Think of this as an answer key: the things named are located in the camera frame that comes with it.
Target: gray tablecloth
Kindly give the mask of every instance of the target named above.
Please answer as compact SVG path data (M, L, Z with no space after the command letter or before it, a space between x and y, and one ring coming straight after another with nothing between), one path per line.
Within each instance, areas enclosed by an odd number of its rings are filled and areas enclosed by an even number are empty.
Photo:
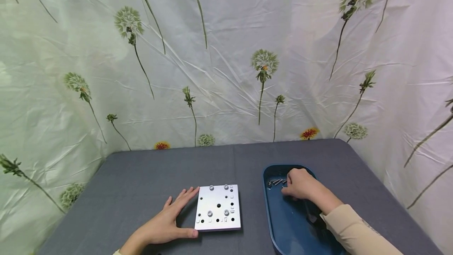
M273 255L262 189L269 164L295 163L317 178L405 255L442 253L366 164L339 139L114 153L45 242L39 255L111 255L168 196L190 186L236 183L242 230L151 246L144 254ZM180 216L193 227L196 201Z

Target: plastic tray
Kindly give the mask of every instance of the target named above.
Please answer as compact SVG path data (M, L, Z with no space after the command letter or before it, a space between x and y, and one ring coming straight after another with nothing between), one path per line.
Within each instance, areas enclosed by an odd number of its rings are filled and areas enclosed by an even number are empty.
M346 254L333 234L325 229L325 226L321 226L325 223L320 219L321 211L316 205L308 200L295 201L291 197L283 196L282 183L268 188L269 181L286 179L286 175L293 168L305 168L315 177L310 169L294 164L270 165L263 171L267 220L275 252L280 255ZM318 218L316 226L308 221L307 212L310 219Z

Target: right hand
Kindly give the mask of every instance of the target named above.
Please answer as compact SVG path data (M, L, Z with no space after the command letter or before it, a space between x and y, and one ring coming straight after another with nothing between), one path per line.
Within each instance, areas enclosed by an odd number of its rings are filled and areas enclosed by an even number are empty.
M287 175L288 187L283 187L282 193L298 199L311 200L313 195L323 185L316 180L306 169L293 168Z

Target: white curtain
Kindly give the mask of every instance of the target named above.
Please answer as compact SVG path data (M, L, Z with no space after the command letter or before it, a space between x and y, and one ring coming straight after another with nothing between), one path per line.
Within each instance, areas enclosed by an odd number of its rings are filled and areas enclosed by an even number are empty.
M451 1L0 0L2 251L112 152L336 136L452 254Z

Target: orange flower print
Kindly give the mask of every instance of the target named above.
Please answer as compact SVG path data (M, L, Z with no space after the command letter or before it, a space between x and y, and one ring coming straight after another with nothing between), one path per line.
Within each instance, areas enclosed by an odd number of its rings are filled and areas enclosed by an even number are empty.
M311 127L301 133L300 138L302 140L310 140L318 134L319 129L316 127Z
M154 144L154 149L155 150L164 150L164 149L170 149L170 144L165 141L160 141Z

